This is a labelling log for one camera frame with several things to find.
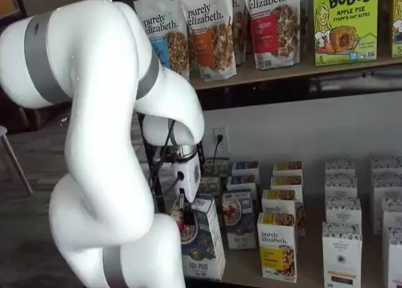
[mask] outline product display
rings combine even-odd
[[[228,191],[250,191],[253,200],[257,200],[257,184],[254,175],[232,176],[227,179]]]
[[[402,285],[402,229],[393,228],[386,240],[385,261],[383,262],[385,288],[400,288]]]
[[[297,281],[295,224],[292,215],[260,213],[258,241],[263,277]]]
[[[371,173],[375,175],[383,173],[402,174],[402,157],[378,157],[370,159]]]
[[[272,176],[303,176],[302,162],[276,162],[272,165]]]
[[[254,175],[259,184],[259,161],[233,162],[232,176]]]
[[[246,0],[257,69],[291,66],[300,57],[300,0]]]
[[[357,197],[357,179],[354,175],[325,176],[325,197]]]
[[[233,3],[233,47],[236,65],[246,61],[247,22],[248,12],[246,0],[232,0]]]
[[[227,176],[227,171],[229,167],[228,158],[215,158],[215,163],[213,158],[205,159],[204,171],[206,175],[220,175],[223,177]]]
[[[314,0],[315,65],[377,59],[378,0]]]
[[[184,224],[178,202],[171,216],[180,228],[183,272],[187,277],[220,280],[225,269],[225,253],[213,197],[195,198],[191,204],[194,224]]]
[[[392,57],[402,57],[402,0],[392,0]]]
[[[306,212],[303,200],[302,177],[301,176],[272,177],[271,190],[295,192],[297,234],[299,236],[305,235]]]
[[[322,251],[324,287],[361,288],[360,226],[323,223]]]
[[[162,65],[189,79],[187,24],[178,0],[139,0],[134,7]]]
[[[180,0],[205,81],[236,75],[232,0]]]
[[[372,176],[371,218],[375,234],[380,235],[383,228],[383,199],[402,196],[402,175],[383,173]]]
[[[250,192],[225,192],[222,208],[229,249],[256,248],[256,223]]]
[[[359,198],[327,198],[327,223],[359,225],[362,228],[362,208]]]
[[[347,174],[356,176],[354,161],[348,158],[327,159],[325,161],[325,174]]]

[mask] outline chair leg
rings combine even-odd
[[[26,179],[25,173],[24,173],[23,169],[21,168],[21,166],[20,166],[20,164],[19,164],[19,162],[18,162],[18,160],[17,160],[17,157],[15,156],[15,154],[14,154],[14,152],[13,152],[13,149],[11,148],[11,145],[10,145],[10,143],[8,142],[8,139],[7,139],[6,135],[3,135],[3,136],[1,137],[1,141],[2,141],[2,143],[3,143],[3,145],[4,145],[4,148],[6,149],[6,151],[7,151],[7,153],[8,153],[8,155],[9,155],[10,158],[11,158],[11,161],[12,161],[12,163],[13,163],[15,169],[17,170],[17,173],[18,173],[18,175],[19,175],[19,178],[21,178],[21,180],[22,180],[22,182],[23,182],[26,191],[28,192],[29,195],[32,195],[32,194],[33,194],[33,191],[32,191],[32,188],[31,188],[31,186],[30,186],[30,183],[29,183],[28,180]]]

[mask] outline white wall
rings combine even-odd
[[[369,157],[402,155],[402,92],[206,111],[203,146],[214,153],[212,128],[227,127],[230,159],[260,159],[262,185],[271,163],[302,160],[305,192],[323,193],[326,158],[356,159],[359,194],[369,192]]]

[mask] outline cereal box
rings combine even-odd
[[[257,200],[257,185],[254,175],[229,177],[226,189],[228,191],[251,191],[252,199]]]
[[[392,57],[402,57],[402,0],[392,0]]]
[[[395,173],[402,174],[402,157],[378,157],[370,160],[371,173]]]
[[[378,0],[314,0],[315,65],[377,59]]]
[[[380,235],[383,228],[383,199],[402,196],[402,175],[372,175],[371,218],[374,234]]]
[[[325,174],[347,174],[356,176],[354,161],[348,158],[327,159],[325,161]]]
[[[222,208],[229,249],[256,248],[256,225],[250,192],[225,192]]]
[[[172,217],[179,224],[182,238],[184,275],[220,280],[226,260],[214,198],[196,197],[191,208],[195,220],[195,224],[191,225],[183,224],[183,212],[180,211],[178,202],[171,209]]]
[[[256,183],[259,184],[259,161],[233,162],[232,176],[256,176]]]
[[[354,175],[325,176],[325,197],[357,197],[357,179]]]
[[[303,185],[301,176],[272,177],[271,190],[294,191],[296,197],[296,226],[299,236],[305,235],[306,212],[303,200]]]
[[[324,287],[361,288],[360,226],[323,223],[322,248]]]
[[[295,223],[292,215],[260,213],[258,240],[263,277],[295,283],[297,280]]]
[[[389,230],[385,244],[384,286],[400,288],[402,287],[402,228]]]
[[[272,176],[303,176],[302,162],[276,162],[272,165]]]
[[[362,228],[362,207],[359,198],[327,198],[325,206],[328,223],[358,224]]]

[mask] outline yellow label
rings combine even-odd
[[[271,268],[283,271],[283,252],[278,248],[259,247],[261,265],[263,268]]]
[[[278,198],[278,192],[277,191],[268,191],[268,195],[266,196],[267,199],[277,199]]]
[[[275,215],[264,213],[263,214],[263,224],[274,224]]]

